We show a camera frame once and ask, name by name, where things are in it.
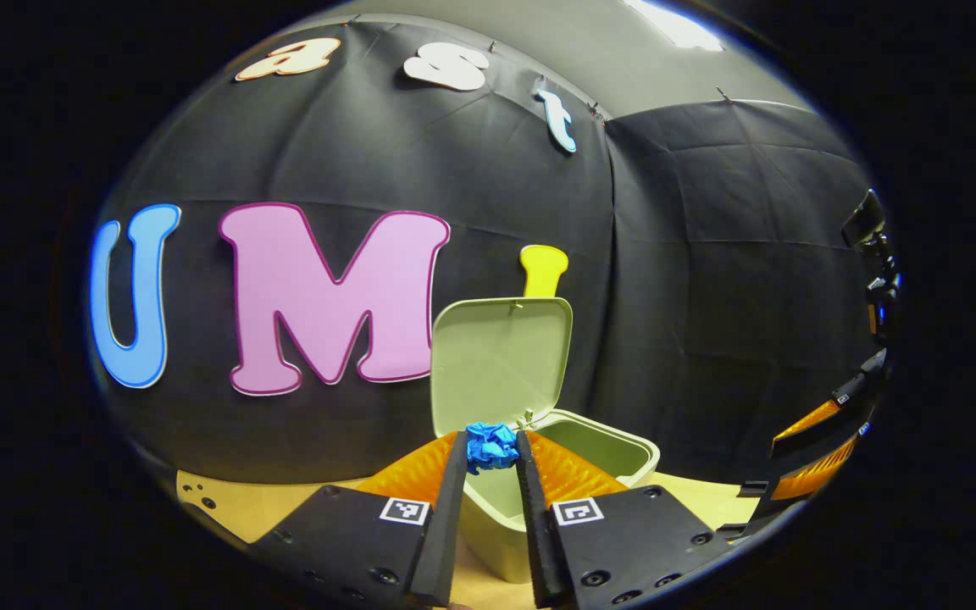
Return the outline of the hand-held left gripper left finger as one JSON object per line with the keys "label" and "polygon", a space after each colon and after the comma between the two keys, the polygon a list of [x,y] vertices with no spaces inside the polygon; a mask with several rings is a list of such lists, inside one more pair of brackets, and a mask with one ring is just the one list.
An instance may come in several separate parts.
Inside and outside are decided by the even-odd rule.
{"label": "hand-held left gripper left finger", "polygon": [[446,607],[466,478],[454,433],[436,502],[328,484],[248,547],[309,607]]}

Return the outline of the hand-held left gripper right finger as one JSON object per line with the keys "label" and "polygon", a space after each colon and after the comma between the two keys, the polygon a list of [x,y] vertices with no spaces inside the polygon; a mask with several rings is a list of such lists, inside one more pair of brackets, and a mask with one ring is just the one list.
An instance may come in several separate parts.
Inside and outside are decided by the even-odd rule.
{"label": "hand-held left gripper right finger", "polygon": [[657,484],[547,505],[530,434],[518,470],[535,605],[675,609],[733,547]]}

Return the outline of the blue paper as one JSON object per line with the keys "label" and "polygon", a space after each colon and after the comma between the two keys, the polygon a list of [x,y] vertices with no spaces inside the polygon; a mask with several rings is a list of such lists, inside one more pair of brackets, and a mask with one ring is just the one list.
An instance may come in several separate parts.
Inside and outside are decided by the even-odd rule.
{"label": "blue paper", "polygon": [[502,422],[475,422],[465,428],[466,470],[476,476],[481,470],[508,469],[519,460],[518,437]]}

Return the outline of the green desktop garbage bin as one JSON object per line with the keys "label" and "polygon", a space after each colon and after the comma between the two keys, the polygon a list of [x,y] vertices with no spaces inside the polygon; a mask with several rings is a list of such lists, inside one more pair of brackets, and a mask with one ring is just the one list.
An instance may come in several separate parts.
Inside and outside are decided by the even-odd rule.
{"label": "green desktop garbage bin", "polygon": [[[653,441],[557,409],[572,337],[562,298],[454,302],[433,327],[431,417],[437,435],[475,422],[515,426],[580,455],[630,487],[645,484],[661,451]],[[499,578],[530,582],[525,520],[514,469],[483,470],[464,483],[461,536]]]}

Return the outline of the wooden desktop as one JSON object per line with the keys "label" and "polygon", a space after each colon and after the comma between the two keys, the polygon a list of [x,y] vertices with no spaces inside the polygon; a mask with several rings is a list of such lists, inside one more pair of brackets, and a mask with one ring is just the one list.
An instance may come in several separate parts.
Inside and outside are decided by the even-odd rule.
{"label": "wooden desktop", "polygon": [[[658,472],[648,481],[665,487],[710,530],[727,524],[747,524],[760,502],[756,497],[742,497],[737,484],[697,481]],[[318,488],[318,484],[218,481],[183,471],[175,475],[175,491],[180,501],[201,507],[202,499],[212,499],[214,507],[206,513],[247,543],[254,543],[274,528]],[[473,555],[463,536],[458,538],[451,599],[473,610],[535,610],[530,583],[515,584],[497,578]]]}

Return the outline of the black backdrop cloth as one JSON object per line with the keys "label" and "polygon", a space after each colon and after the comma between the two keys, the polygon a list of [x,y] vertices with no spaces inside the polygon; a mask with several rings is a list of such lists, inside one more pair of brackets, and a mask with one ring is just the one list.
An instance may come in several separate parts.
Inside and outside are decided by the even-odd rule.
{"label": "black backdrop cloth", "polygon": [[307,20],[177,108],[97,214],[79,328],[109,417],[227,481],[372,474],[430,408],[430,325],[517,297],[561,248],[572,343],[554,413],[646,439],[659,471],[739,482],[832,452],[771,440],[874,352],[873,274],[840,227],[871,185],[824,117],[719,100],[608,119],[559,67],[429,22]]}

